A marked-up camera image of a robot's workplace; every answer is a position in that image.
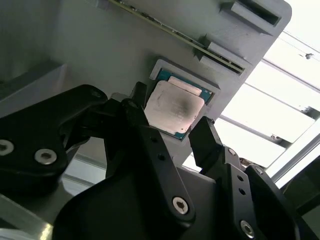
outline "black bracket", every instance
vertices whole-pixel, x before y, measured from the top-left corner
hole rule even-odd
[[[240,170],[236,152],[222,145],[214,121],[202,117],[189,139],[200,173],[219,186],[217,237],[266,239],[257,225],[248,176]]]

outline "metal bar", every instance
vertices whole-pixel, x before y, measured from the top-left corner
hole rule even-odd
[[[313,90],[313,91],[315,91],[315,92],[317,92],[317,93],[320,94],[320,89],[318,89],[318,88],[316,88],[316,87],[308,84],[307,82],[305,82],[305,81],[303,81],[302,79],[296,77],[295,75],[292,75],[291,73],[287,72],[286,70],[282,69],[281,67],[279,67],[279,66],[277,66],[277,65],[274,65],[272,62],[269,62],[269,61],[266,60],[266,59],[262,59],[261,62],[269,65],[270,67],[274,68],[275,70],[277,70],[277,71],[279,71],[279,72],[281,72],[281,73],[289,76],[289,77],[292,78],[293,80],[296,80],[297,82],[305,85],[305,86],[308,87],[309,89],[311,89],[311,90]]]
[[[264,135],[264,134],[262,134],[262,133],[260,133],[260,132],[258,132],[258,131],[256,131],[256,130],[254,130],[254,129],[248,127],[248,126],[245,126],[245,125],[243,125],[243,124],[241,124],[241,123],[239,123],[239,122],[237,122],[237,121],[235,121],[235,120],[232,120],[232,119],[230,119],[230,118],[228,118],[228,117],[226,117],[226,116],[220,115],[219,118],[222,119],[222,120],[224,120],[224,121],[226,121],[226,122],[228,122],[228,123],[230,123],[230,124],[233,124],[233,125],[241,128],[241,129],[243,129],[243,130],[246,130],[246,131],[248,131],[248,132],[250,132],[250,133],[252,133],[252,134],[254,134],[254,135],[256,135],[256,136],[258,136],[258,137],[260,137],[260,138],[263,138],[263,139],[265,139],[265,140],[267,140],[267,141],[269,141],[269,142],[271,142],[271,143],[273,143],[273,144],[276,144],[276,145],[278,145],[278,146],[283,147],[282,144],[280,144],[280,141],[281,141],[281,140],[282,140],[282,141],[285,141],[285,140],[283,140],[282,138],[280,139],[280,141],[279,141],[279,140],[276,141],[275,139],[272,139],[271,136],[266,136],[266,135]]]
[[[250,85],[249,83],[246,83],[246,82],[245,82],[244,84],[245,84],[245,85],[250,86],[251,88],[253,88],[253,89],[255,89],[255,90],[259,91],[260,93],[262,93],[262,94],[264,94],[264,95],[267,95],[268,97],[270,97],[270,98],[272,98],[272,99],[274,99],[274,100],[278,101],[279,103],[284,104],[284,105],[288,106],[289,108],[291,108],[291,109],[294,109],[294,110],[298,111],[299,113],[302,113],[302,114],[304,114],[304,115],[307,115],[307,114],[305,114],[304,112],[302,112],[302,111],[300,111],[300,110],[298,110],[298,109],[294,108],[293,106],[289,105],[288,103],[286,103],[286,102],[284,102],[284,101],[282,101],[282,100],[280,100],[280,99],[277,99],[276,97],[274,97],[274,96],[272,96],[272,95],[270,95],[270,94],[268,94],[268,93],[266,93],[266,92],[264,92],[264,91],[262,91],[262,90],[260,90],[260,89],[256,88],[255,86]]]
[[[31,211],[0,194],[0,218],[37,240],[50,240],[53,226]]]
[[[309,154],[316,146],[320,144],[320,134],[311,140],[301,151],[299,151],[286,165],[284,165],[274,176],[273,182],[277,182],[282,178],[290,169],[292,169],[298,162],[301,161],[307,154]]]

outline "bolt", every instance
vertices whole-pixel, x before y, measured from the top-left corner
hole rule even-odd
[[[0,156],[5,156],[12,153],[15,146],[12,142],[4,139],[0,139]]]
[[[309,59],[311,59],[312,56],[313,56],[312,53],[307,53],[307,54],[305,55],[305,58],[309,60]]]
[[[231,149],[231,148],[228,148],[228,151],[229,151],[229,153],[231,153],[233,156],[237,155],[236,152],[235,152],[233,149]]]
[[[248,238],[253,239],[255,237],[255,232],[254,232],[253,228],[245,220],[242,220],[240,222],[240,227],[241,227],[241,230],[244,232],[244,234]]]
[[[51,149],[40,149],[35,152],[34,159],[43,165],[53,164],[57,160],[57,154]]]
[[[264,174],[264,172],[259,168],[259,167],[254,167],[255,168],[255,170],[258,172],[258,173],[260,173],[260,174]]]
[[[175,210],[177,210],[182,215],[185,215],[189,210],[187,202],[179,196],[173,198],[172,204]]]

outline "screw hole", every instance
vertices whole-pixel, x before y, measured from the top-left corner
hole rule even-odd
[[[162,154],[158,154],[158,159],[164,161],[166,158]]]
[[[248,227],[247,225],[244,226],[244,229],[245,229],[248,233],[250,233],[250,234],[252,233],[250,227]]]
[[[5,151],[7,149],[8,149],[7,145],[0,144],[0,151]]]
[[[50,153],[44,152],[41,154],[41,157],[47,160],[47,159],[50,159],[52,156]]]
[[[246,195],[246,192],[245,192],[242,188],[239,188],[239,192],[240,192],[242,195]]]
[[[241,181],[241,182],[243,182],[244,181],[244,179],[241,177],[241,176],[237,176],[238,177],[238,179]]]
[[[158,142],[158,140],[157,140],[155,137],[150,137],[150,139],[151,139],[151,141],[152,141],[153,143],[157,143],[157,142]]]
[[[179,208],[181,208],[181,209],[184,209],[184,207],[185,207],[184,203],[181,202],[181,201],[177,201],[176,204],[177,204],[177,206],[178,206]]]

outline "black plastic part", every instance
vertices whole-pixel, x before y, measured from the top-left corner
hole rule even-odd
[[[132,90],[130,98],[145,109],[147,104],[147,85],[138,81]]]
[[[146,178],[145,172],[137,167],[116,174],[75,196],[57,217],[52,239],[216,239],[217,229],[214,227],[213,217],[218,207],[215,202],[215,181],[181,168],[177,168],[177,171],[197,213],[192,227],[182,234],[176,228],[166,230],[167,222],[158,215],[158,208],[161,208],[158,199],[149,195],[151,189],[143,188],[150,180]],[[145,184],[137,188],[141,179],[144,179]]]
[[[240,222],[246,221],[254,231],[254,238],[266,239],[256,222],[248,176],[240,170],[237,154],[223,146],[213,120],[203,117],[191,131],[190,145],[201,174],[216,180],[218,205],[217,239],[248,239]]]
[[[212,119],[203,116],[189,134],[195,164],[202,168],[202,173],[211,168],[223,148],[214,123]]]
[[[271,178],[253,164],[245,173],[249,177],[257,224],[265,236],[272,240],[299,240],[296,212]]]
[[[12,142],[14,151],[0,156],[0,190],[51,192],[69,164],[60,128],[106,100],[99,89],[82,85],[1,118],[0,126],[4,127],[0,139]],[[35,160],[39,149],[53,150],[57,160],[50,165],[40,164]]]

